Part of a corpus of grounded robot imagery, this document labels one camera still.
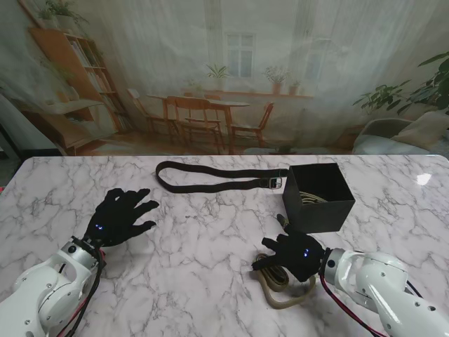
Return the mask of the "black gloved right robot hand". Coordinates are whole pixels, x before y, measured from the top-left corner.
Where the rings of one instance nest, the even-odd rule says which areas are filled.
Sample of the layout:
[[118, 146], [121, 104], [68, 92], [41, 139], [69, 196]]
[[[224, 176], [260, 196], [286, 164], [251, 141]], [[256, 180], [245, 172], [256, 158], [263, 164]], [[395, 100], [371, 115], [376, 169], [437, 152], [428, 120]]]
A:
[[315, 238], [294, 230], [279, 234], [275, 240], [264, 237], [262, 245], [271, 249], [274, 255], [253, 262], [254, 270], [284, 267], [300, 282], [319, 272], [325, 256], [325, 249]]

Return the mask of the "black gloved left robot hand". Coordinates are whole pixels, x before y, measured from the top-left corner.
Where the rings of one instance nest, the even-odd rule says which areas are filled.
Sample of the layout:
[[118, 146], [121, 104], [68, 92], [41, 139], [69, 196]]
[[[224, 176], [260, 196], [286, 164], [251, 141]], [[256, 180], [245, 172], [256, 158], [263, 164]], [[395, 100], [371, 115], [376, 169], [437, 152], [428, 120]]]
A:
[[149, 193], [149, 189], [127, 192], [120, 188], [109, 190], [96, 207], [83, 239], [92, 241], [96, 247], [111, 247], [152, 229], [156, 225], [152, 220], [135, 224], [137, 219], [159, 206], [154, 200], [142, 202]]

